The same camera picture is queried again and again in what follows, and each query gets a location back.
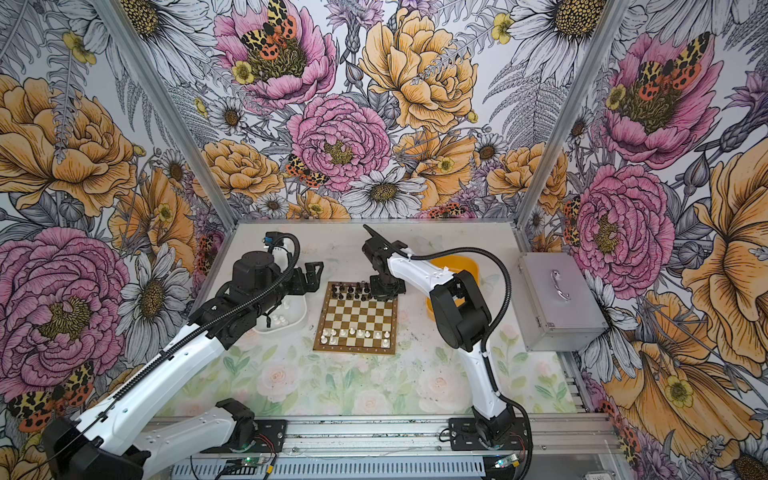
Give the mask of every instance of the chessboard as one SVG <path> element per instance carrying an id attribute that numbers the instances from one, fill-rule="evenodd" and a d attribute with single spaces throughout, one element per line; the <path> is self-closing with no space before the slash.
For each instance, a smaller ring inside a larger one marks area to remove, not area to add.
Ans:
<path id="1" fill-rule="evenodd" d="M 366 282 L 328 282 L 314 350 L 394 355 L 397 299 L 370 297 Z"/>

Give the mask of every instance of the black mounting plate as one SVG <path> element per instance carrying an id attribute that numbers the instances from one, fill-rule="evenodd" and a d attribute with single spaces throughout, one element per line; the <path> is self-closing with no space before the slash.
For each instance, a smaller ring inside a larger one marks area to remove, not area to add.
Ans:
<path id="1" fill-rule="evenodd" d="M 475 428 L 475 419 L 467 417 L 448 419 L 448 429 L 451 436 L 451 450 L 454 452 L 468 452 L 471 450 L 494 451 L 480 442 L 480 437 Z M 522 438 L 520 432 L 513 431 L 510 433 L 517 433 Z M 496 450 L 522 450 L 522 444 L 519 438 L 508 435 L 505 442 Z"/>
<path id="2" fill-rule="evenodd" d="M 264 435 L 275 446 L 275 452 L 280 453 L 283 451 L 283 441 L 285 440 L 286 427 L 288 421 L 286 420 L 265 420 L 254 419 L 254 435 Z M 203 450 L 202 453 L 270 453 L 270 447 L 261 439 L 254 437 L 253 441 L 245 450 L 235 452 L 227 447 L 213 447 L 211 449 Z"/>

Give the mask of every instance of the metal post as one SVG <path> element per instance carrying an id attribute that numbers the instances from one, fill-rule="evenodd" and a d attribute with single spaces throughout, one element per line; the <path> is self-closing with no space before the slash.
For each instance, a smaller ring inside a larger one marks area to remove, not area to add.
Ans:
<path id="1" fill-rule="evenodd" d="M 160 74 L 150 62 L 147 50 L 143 48 L 139 35 L 125 15 L 121 0 L 98 0 L 92 2 L 92 5 L 120 49 L 121 57 L 127 60 L 131 69 L 140 78 L 141 86 L 144 87 L 153 106 L 165 121 L 166 128 L 174 137 L 184 158 L 192 166 L 197 180 L 216 209 L 224 229 L 227 232 L 234 230 L 234 213 L 216 184 L 210 169 L 203 161 L 200 149 L 187 129 L 184 119 L 176 109 L 176 104 L 171 100 Z"/>
<path id="2" fill-rule="evenodd" d="M 632 0 L 609 0 L 603 9 L 602 18 L 594 30 L 594 36 L 592 43 L 589 45 L 587 57 L 574 76 L 571 90 L 568 92 L 565 103 L 563 103 L 560 109 L 560 114 L 554 123 L 552 133 L 549 134 L 544 153 L 541 156 L 541 162 L 531 179 L 528 191 L 525 192 L 520 210 L 518 210 L 517 225 L 520 229 L 525 228 L 525 222 L 531 216 L 533 207 L 544 190 L 547 177 L 549 177 L 554 165 L 558 161 L 558 154 L 563 148 L 566 135 L 568 135 L 568 131 L 571 129 L 574 121 L 576 121 L 581 102 L 584 101 L 584 96 L 589 89 L 594 87 L 594 76 L 600 68 L 603 58 L 605 58 L 605 55 L 611 48 L 611 43 L 618 33 L 619 26 L 621 26 L 621 20 L 624 18 L 624 14 L 627 12 L 631 2 Z"/>

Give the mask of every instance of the box lid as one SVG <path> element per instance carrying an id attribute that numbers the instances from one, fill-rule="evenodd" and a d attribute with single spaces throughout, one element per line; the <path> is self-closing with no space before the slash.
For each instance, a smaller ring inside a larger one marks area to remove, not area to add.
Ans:
<path id="1" fill-rule="evenodd" d="M 607 327 L 573 257 L 567 253 L 526 253 L 520 267 L 541 316 L 542 329 L 593 332 Z"/>

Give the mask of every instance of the floral table mat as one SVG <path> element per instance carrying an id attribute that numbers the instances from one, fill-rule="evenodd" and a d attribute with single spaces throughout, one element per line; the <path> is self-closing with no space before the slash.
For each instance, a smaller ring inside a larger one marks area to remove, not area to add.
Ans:
<path id="1" fill-rule="evenodd" d="M 505 223 L 380 223 L 390 240 L 403 240 L 419 253 L 474 246 L 490 250 L 508 266 L 519 251 Z M 299 265 L 325 262 L 323 285 L 306 296 L 307 324 L 276 339 L 248 332 L 220 358 L 195 375 L 162 409 L 161 416 L 191 416 L 234 397 L 257 415 L 418 415 L 466 413 L 472 406 L 458 353 L 448 347 L 426 314 L 425 297 L 399 297 L 394 356 L 324 353 L 312 350 L 327 281 L 360 281 L 372 273 L 360 248 L 368 235 L 358 223 L 244 224 L 238 227 L 212 291 L 229 280 L 231 266 L 269 230 L 289 231 L 303 241 Z M 504 283 L 484 258 L 481 290 L 493 313 Z M 529 412 L 575 412 L 554 352 L 526 352 L 512 308 L 489 341 L 503 393 Z"/>

